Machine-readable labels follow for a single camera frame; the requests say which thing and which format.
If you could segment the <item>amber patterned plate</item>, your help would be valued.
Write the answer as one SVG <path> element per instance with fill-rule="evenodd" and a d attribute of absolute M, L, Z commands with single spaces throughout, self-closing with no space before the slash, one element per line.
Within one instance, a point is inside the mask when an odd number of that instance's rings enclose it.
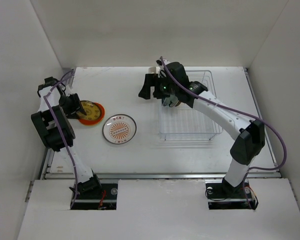
<path fill-rule="evenodd" d="M 85 114 L 79 111 L 77 115 L 80 119 L 87 121 L 97 121 L 101 117 L 102 111 L 95 103 L 88 100 L 82 100 L 81 105 L 83 107 L 83 110 L 85 111 Z"/>

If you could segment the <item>orange translucent plate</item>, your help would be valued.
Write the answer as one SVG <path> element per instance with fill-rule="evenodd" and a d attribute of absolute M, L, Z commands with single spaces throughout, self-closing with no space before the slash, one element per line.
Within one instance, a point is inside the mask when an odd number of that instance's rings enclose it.
<path fill-rule="evenodd" d="M 106 111 L 105 111 L 104 107 L 101 104 L 97 103 L 97 102 L 93 102 L 93 103 L 95 103 L 100 108 L 100 110 L 101 110 L 101 117 L 98 120 L 96 120 L 96 121 L 84 120 L 84 119 L 80 119 L 78 117 L 78 121 L 81 124 L 85 125 L 85 126 L 96 125 L 96 124 L 100 123 L 103 120 L 104 116 L 105 116 Z"/>

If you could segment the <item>dark teal patterned plate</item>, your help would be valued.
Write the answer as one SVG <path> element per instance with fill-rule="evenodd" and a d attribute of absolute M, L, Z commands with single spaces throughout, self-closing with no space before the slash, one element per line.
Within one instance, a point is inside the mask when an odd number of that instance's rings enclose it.
<path fill-rule="evenodd" d="M 161 100 L 161 105 L 162 105 L 162 107 L 169 107 L 169 106 L 170 106 L 170 103 L 171 103 L 171 98 L 170 98 L 170 97 L 164 97 L 164 98 Z"/>

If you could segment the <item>white plate orange sunburst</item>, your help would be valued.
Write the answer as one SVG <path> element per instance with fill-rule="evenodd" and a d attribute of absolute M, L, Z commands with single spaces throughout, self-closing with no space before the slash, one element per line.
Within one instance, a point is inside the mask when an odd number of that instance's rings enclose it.
<path fill-rule="evenodd" d="M 137 132 L 135 120 L 127 114 L 115 114 L 102 126 L 103 138 L 111 144 L 122 145 L 131 141 Z"/>

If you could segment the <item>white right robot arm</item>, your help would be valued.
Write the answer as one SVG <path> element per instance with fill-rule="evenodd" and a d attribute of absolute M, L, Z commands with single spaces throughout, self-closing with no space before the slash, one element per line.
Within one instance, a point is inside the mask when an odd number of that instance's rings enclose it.
<path fill-rule="evenodd" d="M 240 191 L 254 158 L 265 146 L 265 125 L 255 118 L 225 106 L 199 81 L 191 81 L 185 67 L 175 61 L 158 59 L 157 73 L 147 73 L 138 94 L 142 99 L 168 99 L 186 104 L 221 126 L 233 139 L 229 169 L 222 179 L 221 190 L 227 197 Z"/>

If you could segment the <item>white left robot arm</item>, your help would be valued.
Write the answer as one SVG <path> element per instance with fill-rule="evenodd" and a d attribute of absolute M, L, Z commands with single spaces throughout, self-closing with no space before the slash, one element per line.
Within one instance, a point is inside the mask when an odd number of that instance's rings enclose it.
<path fill-rule="evenodd" d="M 103 191 L 98 176 L 79 157 L 75 149 L 75 132 L 69 122 L 85 114 L 85 110 L 76 93 L 66 94 L 63 83 L 54 77 L 44 79 L 38 86 L 37 94 L 40 106 L 31 115 L 31 121 L 43 145 L 59 153 L 70 165 L 75 177 L 74 186 L 70 189 L 75 195 L 97 198 Z"/>

